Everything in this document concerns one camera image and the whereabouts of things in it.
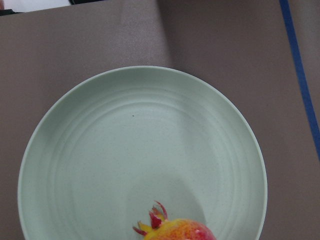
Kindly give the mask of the green plate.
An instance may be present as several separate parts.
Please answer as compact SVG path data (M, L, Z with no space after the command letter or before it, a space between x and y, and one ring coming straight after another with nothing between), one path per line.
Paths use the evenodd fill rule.
M77 85L26 147L18 211L27 240L139 240L156 202L219 240L259 239L263 156L218 90L155 66L110 70Z

